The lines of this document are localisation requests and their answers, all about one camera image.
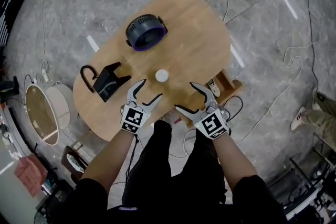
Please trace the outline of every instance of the marble floor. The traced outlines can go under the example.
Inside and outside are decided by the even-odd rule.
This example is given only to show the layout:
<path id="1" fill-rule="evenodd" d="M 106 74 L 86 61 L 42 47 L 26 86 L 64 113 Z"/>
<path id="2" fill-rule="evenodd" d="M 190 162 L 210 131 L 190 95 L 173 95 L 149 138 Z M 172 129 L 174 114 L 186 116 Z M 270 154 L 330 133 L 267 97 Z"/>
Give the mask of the marble floor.
<path id="1" fill-rule="evenodd" d="M 72 88 L 80 67 L 94 54 L 87 36 L 91 35 L 98 46 L 101 46 L 128 16 L 148 1 L 150 0 L 25 0 L 5 48 L 5 55 L 10 63 L 9 75 L 18 76 L 21 86 L 24 84 L 25 74 L 35 72 L 39 77 L 43 60 L 43 20 L 45 53 L 49 62 L 48 74 L 51 80 L 62 81 Z M 216 10 L 218 16 L 223 18 L 227 0 L 206 1 Z M 314 14 L 313 40 L 320 40 L 314 46 L 314 70 L 319 78 L 319 91 L 330 98 L 336 98 L 335 1 L 310 0 L 310 9 Z M 225 20 L 233 46 L 241 57 L 240 64 L 232 58 L 228 73 L 244 85 L 239 93 L 244 107 L 229 123 L 232 137 L 237 143 L 241 141 L 239 147 L 266 181 L 288 169 L 289 157 L 296 161 L 304 158 L 312 145 L 312 129 L 306 126 L 298 128 L 295 132 L 289 129 L 297 110 L 302 105 L 311 106 L 311 91 L 316 85 L 316 80 L 311 71 L 311 47 L 289 50 L 286 64 L 295 61 L 291 68 L 284 66 L 286 48 L 306 46 L 310 40 L 307 0 L 288 2 L 295 17 L 284 0 L 230 0 Z M 231 114 L 238 110 L 238 101 L 232 99 L 227 105 Z M 60 157 L 65 145 L 71 144 L 87 132 L 88 127 L 83 120 L 79 117 L 64 130 L 56 146 L 47 146 L 38 141 L 28 124 L 22 105 L 13 102 L 15 114 L 27 139 L 33 145 L 38 142 L 37 151 L 58 167 L 60 176 L 71 181 L 69 173 L 60 164 Z M 186 132 L 184 123 L 174 125 L 172 155 L 185 155 L 182 141 Z M 140 135 L 143 146 L 150 135 L 150 127 Z M 190 132 L 188 138 L 193 135 L 194 133 Z M 192 149 L 192 141 L 186 144 L 187 151 Z M 91 135 L 86 137 L 83 144 L 82 154 L 90 160 L 106 145 L 106 141 Z M 140 146 L 136 149 L 134 162 L 141 150 Z M 120 172 L 119 180 L 124 180 L 129 157 L 130 153 Z M 169 156 L 169 161 L 172 174 L 175 175 L 182 170 L 186 158 Z M 117 184 L 112 187 L 109 207 L 120 204 L 123 185 Z"/>

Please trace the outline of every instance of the oval table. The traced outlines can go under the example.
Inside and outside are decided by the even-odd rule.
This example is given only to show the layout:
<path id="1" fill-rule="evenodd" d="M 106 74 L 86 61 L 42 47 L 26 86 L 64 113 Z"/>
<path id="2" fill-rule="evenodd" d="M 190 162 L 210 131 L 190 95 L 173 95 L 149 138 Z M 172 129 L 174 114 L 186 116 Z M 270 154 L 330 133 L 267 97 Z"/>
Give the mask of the oval table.
<path id="1" fill-rule="evenodd" d="M 143 14 L 160 16 L 168 33 L 153 48 L 137 52 L 127 45 L 125 30 L 133 19 Z M 98 74 L 105 66 L 121 62 L 115 74 L 132 78 L 104 103 L 96 92 L 89 91 L 78 75 L 73 85 L 75 106 L 92 131 L 109 141 L 120 129 L 120 106 L 125 104 L 127 91 L 139 80 L 147 79 L 136 96 L 140 102 L 147 103 L 163 93 L 147 124 L 158 120 L 174 108 L 174 104 L 202 108 L 204 99 L 195 93 L 189 82 L 206 84 L 219 73 L 224 83 L 218 86 L 221 92 L 226 92 L 217 102 L 223 103 L 241 85 L 238 81 L 230 81 L 225 72 L 221 72 L 228 67 L 230 55 L 227 28 L 204 0 L 153 0 L 131 16 L 89 62 Z M 159 69 L 169 72 L 168 81 L 159 83 L 155 80 L 155 72 Z M 86 69 L 84 75 L 93 85 L 91 71 Z"/>

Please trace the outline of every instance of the black stand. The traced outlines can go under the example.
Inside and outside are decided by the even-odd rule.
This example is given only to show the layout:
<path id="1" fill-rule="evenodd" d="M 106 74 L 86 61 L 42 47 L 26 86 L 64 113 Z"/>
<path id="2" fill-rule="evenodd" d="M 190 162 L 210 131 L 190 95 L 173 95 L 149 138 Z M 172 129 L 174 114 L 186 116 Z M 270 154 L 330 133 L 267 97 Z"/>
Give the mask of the black stand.
<path id="1" fill-rule="evenodd" d="M 114 71 L 120 65 L 120 62 L 116 62 L 104 67 L 93 85 L 93 88 L 98 92 L 104 102 L 106 102 L 120 86 L 132 78 L 131 76 L 118 78 L 117 75 L 114 74 Z"/>

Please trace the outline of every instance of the sneaker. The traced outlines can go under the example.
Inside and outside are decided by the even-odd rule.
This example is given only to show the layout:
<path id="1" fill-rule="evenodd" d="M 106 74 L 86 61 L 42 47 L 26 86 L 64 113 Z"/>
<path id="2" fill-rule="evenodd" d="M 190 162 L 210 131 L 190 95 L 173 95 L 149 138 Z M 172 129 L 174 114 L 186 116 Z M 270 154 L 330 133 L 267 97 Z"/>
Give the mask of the sneaker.
<path id="1" fill-rule="evenodd" d="M 290 129 L 292 131 L 294 131 L 298 126 L 304 124 L 304 122 L 302 120 L 302 112 L 303 111 L 306 111 L 306 109 L 304 107 L 301 107 L 298 114 L 296 114 L 296 116 L 292 120 L 292 123 L 290 124 Z"/>
<path id="2" fill-rule="evenodd" d="M 315 99 L 315 96 L 317 94 L 317 88 L 313 89 L 312 94 L 313 94 L 313 102 L 311 104 L 312 109 L 322 111 L 321 107 L 319 106 L 319 104 L 316 102 L 316 99 Z"/>

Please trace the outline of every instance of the black pants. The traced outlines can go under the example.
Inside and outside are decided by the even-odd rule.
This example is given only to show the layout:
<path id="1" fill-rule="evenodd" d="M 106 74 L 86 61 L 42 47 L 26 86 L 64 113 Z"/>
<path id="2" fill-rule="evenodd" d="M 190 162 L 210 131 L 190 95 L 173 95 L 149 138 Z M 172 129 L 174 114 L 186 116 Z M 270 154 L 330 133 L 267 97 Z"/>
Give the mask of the black pants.
<path id="1" fill-rule="evenodd" d="M 0 102 L 4 102 L 17 94 L 19 94 L 19 91 L 16 77 L 14 77 L 13 81 L 0 81 Z"/>
<path id="2" fill-rule="evenodd" d="M 172 177 L 168 162 L 171 139 L 171 126 L 157 121 L 152 137 L 130 171 L 123 205 L 152 207 L 173 202 L 177 207 L 179 203 L 185 207 L 224 203 L 224 173 L 213 142 L 196 130 L 194 149 L 183 171 Z"/>

